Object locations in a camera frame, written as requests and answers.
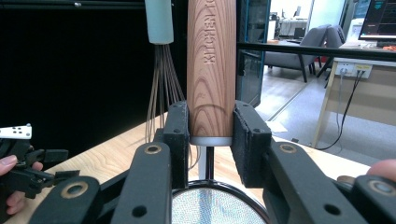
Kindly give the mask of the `blue-framed glass cabinet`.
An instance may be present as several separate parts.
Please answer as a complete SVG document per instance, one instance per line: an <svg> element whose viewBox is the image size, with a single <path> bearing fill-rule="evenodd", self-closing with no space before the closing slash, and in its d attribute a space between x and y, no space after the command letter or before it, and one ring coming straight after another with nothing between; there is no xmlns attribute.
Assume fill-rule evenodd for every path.
<svg viewBox="0 0 396 224"><path fill-rule="evenodd" d="M237 1L237 42L266 42L270 0ZM257 106L261 102L264 52L238 49L236 99Z"/></svg>

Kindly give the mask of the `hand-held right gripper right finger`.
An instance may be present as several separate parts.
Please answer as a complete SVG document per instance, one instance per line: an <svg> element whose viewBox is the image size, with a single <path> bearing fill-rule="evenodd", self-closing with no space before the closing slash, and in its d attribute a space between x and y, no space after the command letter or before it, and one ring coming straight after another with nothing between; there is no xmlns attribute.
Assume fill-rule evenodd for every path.
<svg viewBox="0 0 396 224"><path fill-rule="evenodd" d="M233 110L231 151L237 173L246 188L261 188L263 153L271 145L272 132L255 108L236 101Z"/></svg>

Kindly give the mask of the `mesh strainer with wooden handle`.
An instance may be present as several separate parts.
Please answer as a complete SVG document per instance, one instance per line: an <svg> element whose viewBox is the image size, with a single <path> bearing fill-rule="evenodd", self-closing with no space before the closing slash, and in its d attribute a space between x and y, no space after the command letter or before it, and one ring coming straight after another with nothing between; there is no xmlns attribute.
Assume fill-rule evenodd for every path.
<svg viewBox="0 0 396 224"><path fill-rule="evenodd" d="M189 0L190 144L205 149L205 177L173 195L172 224L268 224L257 200L214 178L214 150L233 141L236 0Z"/></svg>

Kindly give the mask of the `black horizontal frame bar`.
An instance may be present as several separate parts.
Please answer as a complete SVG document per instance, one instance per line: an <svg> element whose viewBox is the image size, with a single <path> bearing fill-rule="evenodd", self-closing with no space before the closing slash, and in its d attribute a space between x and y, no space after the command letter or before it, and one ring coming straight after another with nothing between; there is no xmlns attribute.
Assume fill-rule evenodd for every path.
<svg viewBox="0 0 396 224"><path fill-rule="evenodd" d="M328 49L320 47L302 47L278 44L244 43L236 44L238 49L262 50L301 55L318 55L337 58L360 59L396 63L396 51L368 49Z"/></svg>

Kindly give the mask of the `computer monitor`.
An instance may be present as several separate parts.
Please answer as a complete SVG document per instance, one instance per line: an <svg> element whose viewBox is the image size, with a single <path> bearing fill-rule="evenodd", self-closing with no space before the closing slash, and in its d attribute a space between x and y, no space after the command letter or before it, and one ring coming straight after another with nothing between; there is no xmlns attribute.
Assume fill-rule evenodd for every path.
<svg viewBox="0 0 396 224"><path fill-rule="evenodd" d="M396 0L371 0L359 40L396 41Z"/></svg>

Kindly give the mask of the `black curtain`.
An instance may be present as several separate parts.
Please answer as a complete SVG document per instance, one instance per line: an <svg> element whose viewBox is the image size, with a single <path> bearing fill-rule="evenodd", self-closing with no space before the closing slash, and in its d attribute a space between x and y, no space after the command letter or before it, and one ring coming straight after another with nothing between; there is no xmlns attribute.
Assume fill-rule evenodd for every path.
<svg viewBox="0 0 396 224"><path fill-rule="evenodd" d="M153 62L142 9L2 9L0 127L77 155L145 122Z"/></svg>

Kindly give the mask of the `black bar with bolt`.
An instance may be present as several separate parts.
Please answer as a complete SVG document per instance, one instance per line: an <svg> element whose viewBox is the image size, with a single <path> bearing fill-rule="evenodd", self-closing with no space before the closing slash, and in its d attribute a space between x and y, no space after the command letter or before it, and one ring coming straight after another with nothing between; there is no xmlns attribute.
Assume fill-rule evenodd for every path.
<svg viewBox="0 0 396 224"><path fill-rule="evenodd" d="M144 9L143 0L0 0L0 9Z"/></svg>

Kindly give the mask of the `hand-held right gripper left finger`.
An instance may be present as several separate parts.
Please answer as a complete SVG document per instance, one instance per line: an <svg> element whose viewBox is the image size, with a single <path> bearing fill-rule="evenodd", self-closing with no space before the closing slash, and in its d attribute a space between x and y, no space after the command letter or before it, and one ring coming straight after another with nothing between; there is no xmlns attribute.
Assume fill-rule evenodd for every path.
<svg viewBox="0 0 396 224"><path fill-rule="evenodd" d="M165 124L155 135L155 142L169 146L172 166L172 188L184 189L188 186L189 170L189 110L185 101L179 101L168 109Z"/></svg>

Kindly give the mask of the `white power strip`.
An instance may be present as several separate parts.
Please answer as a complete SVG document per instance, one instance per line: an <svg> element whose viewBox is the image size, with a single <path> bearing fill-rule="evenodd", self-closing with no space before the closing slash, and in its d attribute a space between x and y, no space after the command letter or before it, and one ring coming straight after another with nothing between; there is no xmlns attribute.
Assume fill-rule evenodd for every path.
<svg viewBox="0 0 396 224"><path fill-rule="evenodd" d="M370 64L340 62L336 65L335 74L342 77L368 78L372 68Z"/></svg>

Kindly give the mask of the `light wooden desk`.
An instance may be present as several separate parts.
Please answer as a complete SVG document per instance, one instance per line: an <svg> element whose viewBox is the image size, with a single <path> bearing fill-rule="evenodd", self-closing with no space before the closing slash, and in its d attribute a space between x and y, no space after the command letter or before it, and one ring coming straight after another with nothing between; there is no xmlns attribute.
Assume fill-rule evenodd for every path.
<svg viewBox="0 0 396 224"><path fill-rule="evenodd" d="M342 77L335 74L340 62L370 64L373 68L368 78ZM316 147L328 126L331 113L346 114L396 126L396 63L335 58L330 73L318 123L312 140Z"/></svg>

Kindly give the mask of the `whisk with teal handle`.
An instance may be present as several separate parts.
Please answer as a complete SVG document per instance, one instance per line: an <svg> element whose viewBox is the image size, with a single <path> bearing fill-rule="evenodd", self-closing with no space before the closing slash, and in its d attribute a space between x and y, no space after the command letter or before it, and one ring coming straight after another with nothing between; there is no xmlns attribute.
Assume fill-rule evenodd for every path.
<svg viewBox="0 0 396 224"><path fill-rule="evenodd" d="M174 67L170 44L174 42L174 26L171 0L145 0L148 41L154 47L153 78L148 103L145 141L151 142L159 127L165 124L165 109L184 101L177 72Z"/></svg>

